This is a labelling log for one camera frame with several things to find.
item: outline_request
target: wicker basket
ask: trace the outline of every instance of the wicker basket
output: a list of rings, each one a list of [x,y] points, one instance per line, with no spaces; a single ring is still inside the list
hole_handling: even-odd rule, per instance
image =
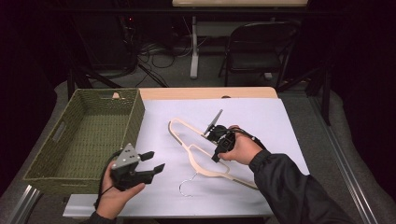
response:
[[[77,90],[24,176],[45,193],[97,193],[107,159],[136,144],[139,89]]]

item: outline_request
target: black cable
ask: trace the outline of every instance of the black cable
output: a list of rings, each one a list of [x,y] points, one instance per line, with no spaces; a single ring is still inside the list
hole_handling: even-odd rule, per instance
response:
[[[148,57],[146,60],[141,59],[139,56],[140,56],[140,55],[137,56],[137,59],[139,59],[140,61],[142,61],[142,63],[148,63],[148,62],[149,62],[149,55],[141,55],[141,56]]]
[[[266,149],[266,147],[262,144],[262,141],[258,139],[257,137],[251,135],[250,133],[247,133],[245,130],[240,129],[240,128],[231,128],[231,129],[223,129],[216,131],[216,133],[225,133],[225,132],[232,132],[232,133],[242,133],[249,137],[253,142],[255,142],[260,148]]]
[[[117,73],[117,74],[114,74],[114,75],[105,75],[105,76],[101,75],[101,76],[111,80],[111,79],[115,79],[115,78],[119,78],[119,77],[126,77],[126,76],[134,73],[136,71],[136,69],[137,69],[137,66],[127,67],[127,68],[123,69],[123,71],[120,72],[120,73]]]
[[[154,66],[154,67],[156,67],[156,68],[168,68],[168,67],[170,67],[170,66],[172,66],[174,63],[175,63],[175,59],[176,59],[176,57],[175,57],[175,55],[172,53],[172,62],[170,62],[168,65],[166,65],[166,66],[159,66],[159,65],[156,65],[155,63],[154,63],[154,56],[155,55],[152,55],[152,57],[151,57],[151,64]]]
[[[139,66],[140,69],[142,69],[144,72],[146,72],[146,74],[148,74],[154,81],[156,81],[160,86],[166,88],[169,87],[167,84],[163,83],[159,78],[155,77],[147,68],[145,68],[145,66],[143,66],[142,64],[138,64],[137,66]]]
[[[137,88],[140,84],[142,84],[142,82],[146,79],[148,75],[145,75],[142,80],[140,80],[136,85],[134,85],[135,88]]]
[[[163,81],[163,83],[166,85],[166,87],[169,87],[169,85],[166,83],[166,81],[165,81],[165,79],[160,75],[160,74],[158,74],[156,71],[154,71],[154,70],[150,70],[153,74],[155,74],[155,75],[157,75],[162,81]]]
[[[100,202],[100,199],[102,198],[102,195],[104,194],[104,193],[106,193],[109,189],[111,189],[111,188],[109,188],[109,189],[107,189],[105,192],[102,192],[102,183],[103,183],[103,180],[105,179],[105,173],[106,173],[106,170],[107,170],[107,166],[113,161],[113,159],[115,158],[115,157],[118,157],[120,154],[121,154],[121,152],[122,152],[122,150],[118,150],[118,151],[116,151],[116,152],[114,152],[111,156],[110,156],[110,158],[108,158],[108,160],[107,160],[107,162],[106,162],[106,166],[105,166],[105,168],[103,169],[103,171],[102,171],[102,174],[101,174],[101,178],[100,178],[100,182],[99,182],[99,191],[98,191],[98,199],[96,199],[96,202],[95,202],[95,204],[94,204],[94,206],[95,206],[95,210],[98,208],[98,206],[99,206],[99,202]]]
[[[186,44],[185,44],[185,46],[184,46],[184,49],[183,49],[179,54],[175,54],[174,52],[173,52],[173,54],[174,54],[176,57],[185,56],[185,53],[184,53],[184,52],[187,50],[189,44],[190,44],[189,42],[186,42]]]

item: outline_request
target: wire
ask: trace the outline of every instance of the wire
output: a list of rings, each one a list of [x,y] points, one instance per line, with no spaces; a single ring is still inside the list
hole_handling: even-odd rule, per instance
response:
[[[132,67],[126,68],[121,73],[118,73],[118,74],[115,74],[115,75],[103,75],[103,74],[99,74],[99,75],[101,75],[101,76],[103,76],[103,77],[105,77],[107,79],[115,79],[115,78],[125,77],[125,76],[128,76],[128,75],[131,75],[131,74],[133,74],[136,71],[136,69],[137,69],[137,66],[135,66],[133,68]]]
[[[142,63],[148,63],[148,62],[149,62],[149,55],[142,55],[142,56],[146,56],[147,59],[146,59],[146,60],[143,60],[143,59],[141,59],[139,56],[137,56],[137,59],[140,60],[140,61],[142,61]]]
[[[145,75],[142,80],[140,80],[136,85],[134,85],[135,88],[137,88],[140,84],[142,84],[142,82],[146,79],[148,75]]]
[[[140,69],[142,69],[144,72],[146,72],[146,74],[148,74],[154,81],[156,81],[158,84],[160,84],[160,86],[162,87],[169,87],[168,84],[166,83],[165,79],[163,79],[163,77],[161,75],[159,75],[158,73],[154,72],[150,69],[148,70],[145,66],[143,66],[143,64],[138,64],[137,65]]]
[[[206,40],[209,38],[209,36],[206,36],[205,37],[205,39],[201,42],[201,43],[199,43],[198,45],[197,45],[197,47],[200,47],[201,45],[203,45],[205,42],[206,42]],[[185,53],[185,54],[179,54],[179,55],[177,55],[177,57],[179,57],[179,58],[182,58],[182,57],[185,57],[185,56],[187,56],[187,55],[189,55],[190,54],[190,52],[191,52],[191,50],[192,50],[192,46],[190,47],[190,48],[187,48],[187,44],[186,44],[186,47],[183,49],[183,51],[181,51],[181,52],[184,52],[186,49],[188,49],[189,51],[187,52],[187,53]]]
[[[154,67],[156,67],[156,68],[168,68],[168,67],[170,67],[170,66],[172,66],[174,63],[175,63],[175,55],[171,55],[172,56],[172,62],[170,62],[168,65],[166,65],[166,66],[159,66],[159,65],[156,65],[155,64],[155,62],[154,62],[154,55],[151,57],[151,64],[154,66]]]
[[[176,54],[177,57],[183,57],[184,51],[186,51],[188,46],[188,43],[186,43],[186,45],[184,46],[184,48],[173,48],[173,50],[175,49],[183,49],[179,54]]]
[[[95,204],[94,204],[94,206],[95,206],[95,210],[98,208],[98,206],[99,206],[99,202],[100,202],[100,200],[101,200],[101,198],[102,198],[102,195],[104,194],[104,193],[106,193],[109,189],[111,189],[111,188],[109,188],[109,189],[107,189],[107,190],[105,190],[103,193],[102,193],[102,183],[103,183],[103,180],[105,179],[105,173],[106,173],[106,170],[107,170],[107,166],[111,163],[111,161],[113,161],[113,159],[115,158],[115,157],[118,157],[120,154],[121,154],[121,152],[122,152],[122,149],[121,150],[118,150],[118,151],[116,151],[116,152],[114,152],[111,156],[110,156],[110,158],[108,158],[108,160],[107,160],[107,162],[106,162],[106,166],[105,166],[105,168],[103,169],[103,171],[102,171],[102,174],[101,174],[101,178],[100,178],[100,182],[99,182],[99,191],[98,191],[98,199],[96,200],[96,202],[95,202]]]
[[[191,36],[191,31],[190,31],[190,27],[189,27],[189,25],[187,24],[187,22],[186,22],[186,19],[183,17],[183,21],[184,21],[184,24],[186,25],[186,27],[187,27],[187,31],[189,31],[189,36],[190,36],[190,39],[191,39],[191,46],[190,46],[190,49],[189,49],[189,51],[187,51],[187,53],[185,53],[185,54],[183,54],[183,55],[179,55],[179,56],[177,56],[177,57],[184,57],[184,56],[187,56],[187,55],[189,55],[190,54],[190,52],[191,52],[191,50],[192,50],[192,46],[193,46],[193,43],[192,43],[192,36]]]
[[[151,68],[151,66],[148,64],[148,63],[144,63],[146,66],[148,66],[148,68],[146,68],[146,67],[144,67],[145,69],[148,69],[148,71],[150,72],[150,73],[154,73],[156,76],[158,76],[160,79],[161,79],[161,82],[163,82],[163,87],[169,87],[169,85],[166,83],[166,81],[165,81],[165,79],[160,75],[160,74],[158,74],[157,72],[155,72],[154,70],[152,70],[152,68]]]
[[[231,128],[231,129],[223,129],[223,130],[218,130],[215,131],[215,133],[225,133],[225,132],[231,132],[231,133],[242,133],[244,135],[246,135],[247,137],[249,137],[253,142],[255,142],[259,147],[261,147],[262,149],[266,149],[266,147],[262,144],[262,142],[260,141],[260,139],[258,139],[257,137],[251,135],[250,133],[247,133],[245,130],[240,129],[240,128]]]

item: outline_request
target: person's left hand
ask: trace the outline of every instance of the person's left hand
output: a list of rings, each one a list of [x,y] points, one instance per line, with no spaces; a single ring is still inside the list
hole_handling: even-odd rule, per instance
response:
[[[113,181],[110,177],[110,169],[111,166],[113,165],[114,161],[111,162],[106,169],[105,172],[105,177],[103,179],[102,183],[102,191],[104,192],[105,190],[111,188],[113,186]],[[106,193],[104,193],[100,199],[98,208],[96,209],[96,213],[101,216],[105,217],[108,219],[114,219],[116,218],[125,204],[132,199],[137,193],[142,191],[142,189],[146,185],[141,183],[138,184],[137,186],[127,189],[125,191],[120,191],[116,188],[111,188],[109,189]]]

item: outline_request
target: metal hanger hook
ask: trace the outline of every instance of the metal hanger hook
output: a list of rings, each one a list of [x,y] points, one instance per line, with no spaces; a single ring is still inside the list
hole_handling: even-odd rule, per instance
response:
[[[178,192],[180,192],[180,194],[183,195],[184,197],[192,197],[192,195],[183,193],[183,192],[181,191],[181,186],[182,186],[184,183],[186,183],[186,182],[192,181],[192,180],[195,178],[196,175],[198,175],[198,173],[195,173],[195,175],[194,175],[192,178],[190,178],[190,179],[183,180],[183,182],[181,182],[180,185],[178,186]]]

